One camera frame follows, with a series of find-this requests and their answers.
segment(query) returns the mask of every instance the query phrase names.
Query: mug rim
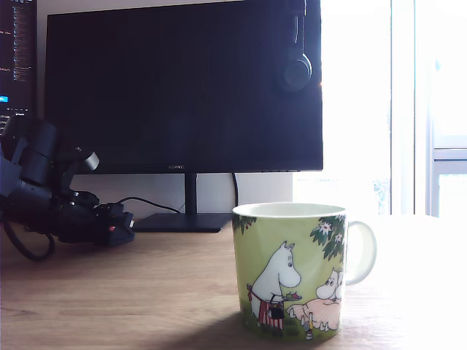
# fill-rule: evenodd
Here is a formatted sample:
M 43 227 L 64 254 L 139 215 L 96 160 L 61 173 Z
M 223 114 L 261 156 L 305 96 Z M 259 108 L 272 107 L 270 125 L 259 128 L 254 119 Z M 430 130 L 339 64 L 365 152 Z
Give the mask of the mug rim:
M 306 217 L 335 217 L 343 215 L 345 208 L 318 203 L 270 202 L 251 203 L 233 208 L 232 212 L 242 217 L 264 217 L 276 219 L 298 219 Z

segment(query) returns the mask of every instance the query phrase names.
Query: moomin character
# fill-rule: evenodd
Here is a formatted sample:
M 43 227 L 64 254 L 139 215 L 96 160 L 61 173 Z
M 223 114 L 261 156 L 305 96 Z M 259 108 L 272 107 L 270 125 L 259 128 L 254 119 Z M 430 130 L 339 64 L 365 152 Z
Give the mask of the moomin character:
M 251 302 L 252 313 L 258 320 L 258 326 L 266 324 L 279 330 L 284 329 L 284 301 L 281 285 L 294 288 L 300 283 L 301 277 L 293 266 L 292 248 L 295 244 L 281 244 L 273 253 L 267 266 L 250 286 L 248 298 Z
M 317 299 L 287 309 L 290 318 L 300 320 L 307 340 L 313 339 L 313 327 L 325 332 L 339 328 L 343 279 L 344 272 L 333 269 L 324 285 L 316 289 Z

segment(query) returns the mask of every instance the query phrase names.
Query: mug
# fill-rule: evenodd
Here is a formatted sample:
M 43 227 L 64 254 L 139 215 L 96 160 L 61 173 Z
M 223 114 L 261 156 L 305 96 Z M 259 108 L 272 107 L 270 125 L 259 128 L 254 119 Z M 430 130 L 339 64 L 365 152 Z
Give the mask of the mug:
M 371 228 L 349 223 L 343 208 L 309 203 L 238 206 L 232 226 L 247 329 L 291 341 L 334 336 L 341 324 L 345 286 L 366 278 L 375 263 L 377 243 Z M 356 271 L 345 271 L 348 230 L 359 232 L 363 242 Z

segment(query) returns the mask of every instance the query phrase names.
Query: wooden desk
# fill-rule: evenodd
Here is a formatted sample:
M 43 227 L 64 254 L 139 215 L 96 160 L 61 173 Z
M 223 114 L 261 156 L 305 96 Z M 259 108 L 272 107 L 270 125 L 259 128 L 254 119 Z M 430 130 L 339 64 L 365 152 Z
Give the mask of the wooden desk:
M 370 276 L 347 288 L 341 332 L 316 349 L 465 349 L 467 225 L 379 218 Z M 37 252 L 44 237 L 23 234 Z M 1 236 L 1 348 L 310 349 L 257 339 L 239 319 L 231 227 L 145 233 L 106 249 L 58 244 L 30 262 Z

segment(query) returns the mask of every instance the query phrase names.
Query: headphone ear cup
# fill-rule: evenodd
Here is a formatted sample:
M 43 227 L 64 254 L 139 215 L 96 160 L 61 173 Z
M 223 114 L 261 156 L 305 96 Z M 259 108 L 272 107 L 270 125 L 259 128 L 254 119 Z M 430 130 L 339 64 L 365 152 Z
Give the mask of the headphone ear cup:
M 282 81 L 287 91 L 300 91 L 312 77 L 312 64 L 305 54 L 290 59 L 282 73 Z

